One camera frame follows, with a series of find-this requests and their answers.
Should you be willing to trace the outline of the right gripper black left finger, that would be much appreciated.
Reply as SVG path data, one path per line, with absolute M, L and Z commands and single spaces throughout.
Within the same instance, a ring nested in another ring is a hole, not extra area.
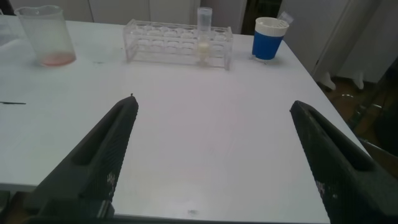
M 117 102 L 25 199 L 39 211 L 54 200 L 111 201 L 139 105 L 134 96 Z

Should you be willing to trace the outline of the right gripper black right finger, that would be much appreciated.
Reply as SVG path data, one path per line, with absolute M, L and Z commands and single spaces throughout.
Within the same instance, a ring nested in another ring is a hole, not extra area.
M 290 113 L 330 221 L 397 222 L 397 179 L 312 106 Z

